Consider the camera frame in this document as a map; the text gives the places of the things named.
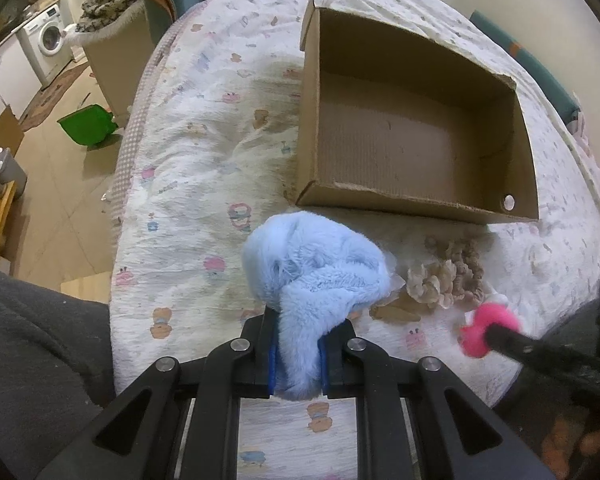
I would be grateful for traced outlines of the person's right hand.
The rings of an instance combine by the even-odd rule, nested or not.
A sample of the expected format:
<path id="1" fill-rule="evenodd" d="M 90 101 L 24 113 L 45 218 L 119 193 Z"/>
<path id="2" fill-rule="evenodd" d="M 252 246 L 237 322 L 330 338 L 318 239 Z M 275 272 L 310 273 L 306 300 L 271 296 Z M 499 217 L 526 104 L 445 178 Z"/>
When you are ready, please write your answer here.
<path id="1" fill-rule="evenodd" d="M 558 411 L 542 440 L 541 460 L 555 479 L 600 479 L 600 411 Z"/>

